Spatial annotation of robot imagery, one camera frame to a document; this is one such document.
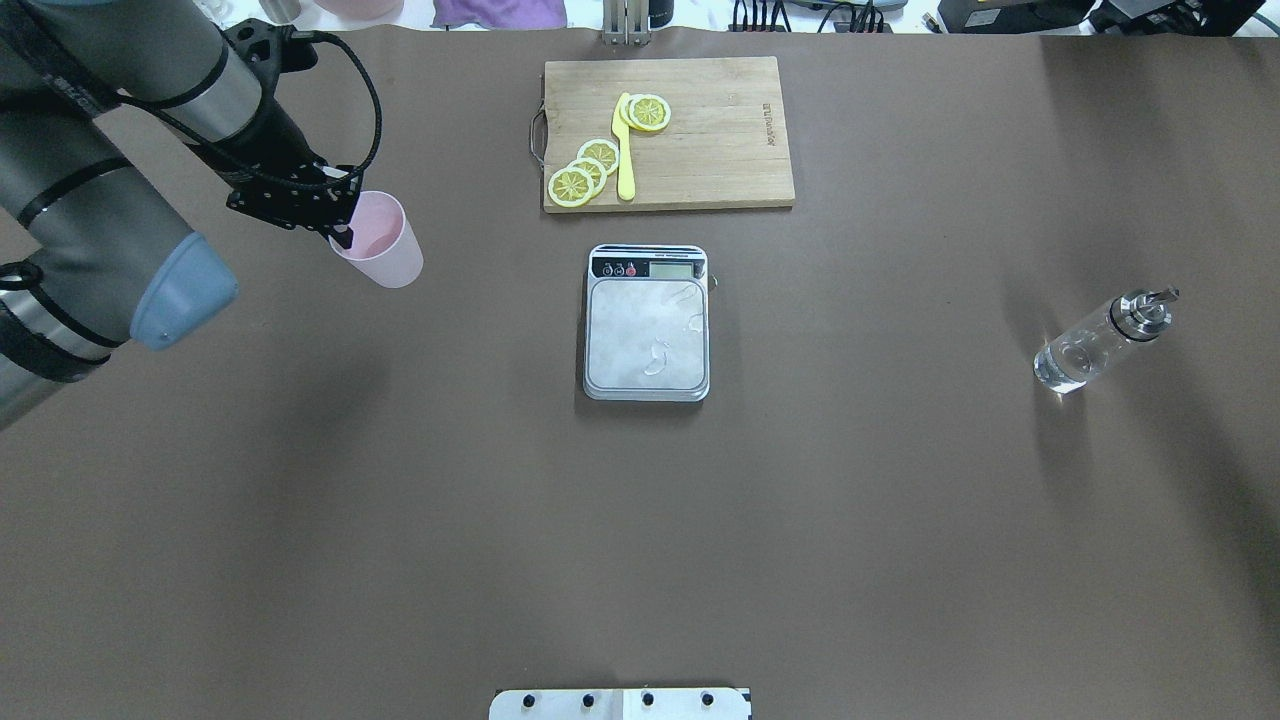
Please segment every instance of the white label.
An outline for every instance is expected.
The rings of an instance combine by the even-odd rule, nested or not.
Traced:
[[[964,22],[964,27],[982,27],[989,26],[996,22],[1000,17],[1000,8],[995,10],[978,10],[977,13],[969,15],[969,19]]]

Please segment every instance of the gray robotic arm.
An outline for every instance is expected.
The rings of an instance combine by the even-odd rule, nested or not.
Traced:
[[[229,208],[349,247],[380,133],[369,76],[375,136],[355,167],[311,151],[274,99],[280,72],[315,64],[311,42],[356,61],[340,40],[259,22],[224,37],[177,0],[0,0],[0,205],[41,245],[0,266],[0,429],[125,341],[168,347],[237,292],[96,114],[147,110],[232,187]]]

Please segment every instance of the cutting board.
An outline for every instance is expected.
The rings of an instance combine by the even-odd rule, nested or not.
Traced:
[[[671,124],[631,132],[636,196],[618,200],[617,173],[580,208],[547,196],[552,173],[593,137],[611,131],[618,95],[648,92],[671,105]],[[623,213],[716,208],[787,208],[795,204],[791,150],[777,58],[598,60],[547,63],[548,213]]]

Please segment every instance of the lime slice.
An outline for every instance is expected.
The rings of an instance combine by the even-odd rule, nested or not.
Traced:
[[[552,202],[561,208],[585,205],[591,199],[594,188],[595,183],[591,182],[591,176],[581,168],[561,168],[547,182],[547,195],[552,197]]]
[[[623,119],[636,129],[658,132],[671,122],[671,105],[657,95],[632,95]]]
[[[570,163],[568,167],[586,170],[586,174],[591,176],[591,197],[595,197],[604,190],[604,179],[609,177],[608,170],[604,169],[604,163],[595,158],[579,158]]]
[[[613,141],[598,137],[588,140],[577,149],[579,158],[594,158],[604,165],[604,173],[612,176],[618,169],[618,146]]]

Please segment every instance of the purple towel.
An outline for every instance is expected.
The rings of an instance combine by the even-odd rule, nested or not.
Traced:
[[[568,24],[564,0],[435,0],[433,27],[477,23],[490,29],[549,29]]]

